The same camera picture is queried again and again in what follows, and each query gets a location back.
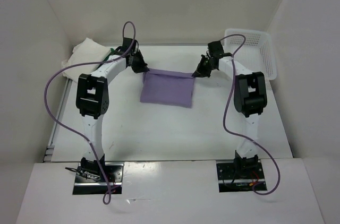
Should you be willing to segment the green t shirt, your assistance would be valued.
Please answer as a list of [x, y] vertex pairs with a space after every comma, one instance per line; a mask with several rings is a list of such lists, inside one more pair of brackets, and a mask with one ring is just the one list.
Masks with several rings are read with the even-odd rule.
[[114, 49], [114, 48], [111, 48], [111, 49], [110, 49], [110, 52], [108, 53], [108, 55], [103, 59], [103, 62], [108, 61], [108, 60], [109, 60], [109, 57], [112, 56], [112, 55], [114, 55], [114, 53], [115, 53], [115, 49]]

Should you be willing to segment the white t shirt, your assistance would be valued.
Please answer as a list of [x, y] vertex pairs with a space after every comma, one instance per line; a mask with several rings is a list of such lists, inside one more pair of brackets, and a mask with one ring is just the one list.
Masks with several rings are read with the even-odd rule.
[[[90, 38], [76, 45], [72, 50], [71, 57], [62, 62], [62, 68], [80, 63], [102, 62], [111, 53], [109, 47], [98, 44]], [[62, 72], [62, 75], [74, 82], [78, 81], [81, 74], [90, 74], [99, 67], [99, 64], [91, 64], [74, 67]]]

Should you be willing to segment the lavender t shirt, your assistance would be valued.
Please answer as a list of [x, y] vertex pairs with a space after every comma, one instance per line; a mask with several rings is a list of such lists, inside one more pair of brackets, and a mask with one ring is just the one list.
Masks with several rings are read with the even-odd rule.
[[143, 74], [140, 101], [191, 108], [194, 83], [191, 73], [150, 69]]

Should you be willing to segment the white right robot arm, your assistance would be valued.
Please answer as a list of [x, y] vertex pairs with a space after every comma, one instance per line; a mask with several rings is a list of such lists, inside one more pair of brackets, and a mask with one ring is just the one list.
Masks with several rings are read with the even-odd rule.
[[245, 131], [242, 134], [229, 132], [243, 138], [235, 150], [233, 172], [237, 177], [244, 178], [258, 166], [259, 120], [267, 105], [265, 76], [262, 72], [254, 72], [235, 61], [230, 53], [218, 56], [202, 55], [192, 76], [210, 77], [213, 70], [222, 71], [232, 79], [231, 95], [227, 104], [233, 101], [235, 110], [244, 117]]

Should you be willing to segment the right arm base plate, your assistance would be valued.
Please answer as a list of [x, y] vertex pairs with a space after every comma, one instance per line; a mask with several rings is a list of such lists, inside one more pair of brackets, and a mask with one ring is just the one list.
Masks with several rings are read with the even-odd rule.
[[232, 161], [216, 162], [218, 187], [220, 193], [248, 192], [256, 185], [256, 191], [266, 191], [266, 181], [261, 162], [255, 169], [237, 174]]

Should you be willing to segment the white plastic basket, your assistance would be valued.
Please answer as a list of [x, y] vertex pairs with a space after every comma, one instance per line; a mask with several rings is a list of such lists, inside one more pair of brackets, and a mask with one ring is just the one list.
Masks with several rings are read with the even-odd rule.
[[224, 50], [233, 53], [237, 47], [235, 60], [248, 69], [261, 71], [267, 80], [277, 77], [275, 54], [270, 34], [247, 29], [226, 29], [224, 36]]

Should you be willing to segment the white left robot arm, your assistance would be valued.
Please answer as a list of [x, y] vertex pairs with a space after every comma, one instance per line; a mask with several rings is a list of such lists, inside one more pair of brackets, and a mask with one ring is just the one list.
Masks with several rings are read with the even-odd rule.
[[83, 73], [78, 78], [76, 107], [82, 116], [84, 135], [89, 141], [88, 150], [81, 159], [80, 170], [87, 172], [96, 182], [106, 175], [102, 124], [109, 107], [108, 86], [127, 67], [131, 67], [134, 73], [149, 71], [141, 51], [134, 51], [124, 58], [121, 55], [120, 50], [114, 51], [108, 63], [100, 65], [91, 73]]

